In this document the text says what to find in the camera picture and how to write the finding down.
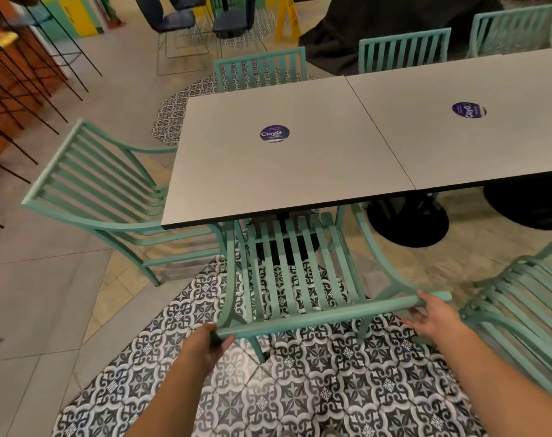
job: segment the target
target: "table pedestal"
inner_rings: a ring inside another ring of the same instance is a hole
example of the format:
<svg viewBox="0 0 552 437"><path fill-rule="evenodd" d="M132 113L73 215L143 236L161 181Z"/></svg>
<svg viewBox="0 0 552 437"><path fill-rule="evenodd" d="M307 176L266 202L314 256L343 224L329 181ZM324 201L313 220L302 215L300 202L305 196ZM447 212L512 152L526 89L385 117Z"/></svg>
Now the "table pedestal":
<svg viewBox="0 0 552 437"><path fill-rule="evenodd" d="M552 230L552 176L490 184L483 192L505 218L525 227Z"/></svg>
<svg viewBox="0 0 552 437"><path fill-rule="evenodd" d="M294 226L296 228L298 228L298 223L296 222L298 217L299 216L304 216L305 219L307 220L307 223L308 223L309 217L312 213L313 212L293 212L293 213L282 212L282 213L277 213L276 215L259 216L259 217L255 217L255 218L251 219L250 222L249 222L249 225L255 226L255 228L256 228L256 237L261 238L260 224L262 222L265 222L265 221L273 221L273 220L276 219L280 222L280 229L282 230L282 233L285 234L285 233L287 233L286 223L285 223L285 221L287 219L292 219L294 221ZM312 240L312 248L314 249L314 251L316 251L319 248L317 235L316 234L310 235L310 239ZM306 252L306 245L305 245L304 237L297 236L296 237L296 242L298 242L298 249L300 250L302 260L308 259L309 256L308 256L308 253ZM278 245L276 244L276 241L270 241L270 250L272 252L272 263L274 265L280 265L280 257L278 255ZM263 261L264 260L264 249L263 248L257 248L256 251L257 251L257 254L258 254L258 260ZM288 264L294 264L294 256L292 254L292 246L290 245L290 240L288 238L284 238L284 251L286 252L286 261L287 261L287 263Z"/></svg>
<svg viewBox="0 0 552 437"><path fill-rule="evenodd" d="M446 211L425 193L378 199L370 202L365 210L372 227L380 235L404 247L428 247L438 243L449 228Z"/></svg>

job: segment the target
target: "black cover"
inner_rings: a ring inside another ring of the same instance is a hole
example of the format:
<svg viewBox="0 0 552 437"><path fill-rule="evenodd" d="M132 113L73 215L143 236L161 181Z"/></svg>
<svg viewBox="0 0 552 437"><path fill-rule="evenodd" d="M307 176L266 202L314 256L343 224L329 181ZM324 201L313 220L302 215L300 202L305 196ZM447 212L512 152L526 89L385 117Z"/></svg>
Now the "black cover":
<svg viewBox="0 0 552 437"><path fill-rule="evenodd" d="M309 62L334 75L358 72L363 38L451 27L449 53L465 55L474 15L502 9L499 0L331 0L299 45Z"/></svg>

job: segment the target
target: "purple sticker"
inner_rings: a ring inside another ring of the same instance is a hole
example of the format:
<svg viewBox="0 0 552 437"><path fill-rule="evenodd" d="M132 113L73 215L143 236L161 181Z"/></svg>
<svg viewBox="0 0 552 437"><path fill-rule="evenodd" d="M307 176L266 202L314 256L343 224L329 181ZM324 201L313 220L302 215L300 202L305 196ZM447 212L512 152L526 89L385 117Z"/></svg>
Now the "purple sticker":
<svg viewBox="0 0 552 437"><path fill-rule="evenodd" d="M457 102L452 106L455 114L465 118L482 118L486 109L475 102Z"/></svg>
<svg viewBox="0 0 552 437"><path fill-rule="evenodd" d="M280 125L268 126L260 132L260 138L269 143L279 143L288 136L290 136L288 128Z"/></svg>

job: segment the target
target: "white table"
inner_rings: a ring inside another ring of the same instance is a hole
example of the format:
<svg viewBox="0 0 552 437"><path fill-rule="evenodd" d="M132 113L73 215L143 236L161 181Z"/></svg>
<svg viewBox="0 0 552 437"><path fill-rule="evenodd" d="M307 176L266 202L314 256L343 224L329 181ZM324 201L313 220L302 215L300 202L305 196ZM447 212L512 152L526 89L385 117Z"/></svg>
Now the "white table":
<svg viewBox="0 0 552 437"><path fill-rule="evenodd" d="M414 188L345 77L189 98L178 145L164 228Z"/></svg>
<svg viewBox="0 0 552 437"><path fill-rule="evenodd" d="M552 49L347 80L418 190L552 172Z"/></svg>

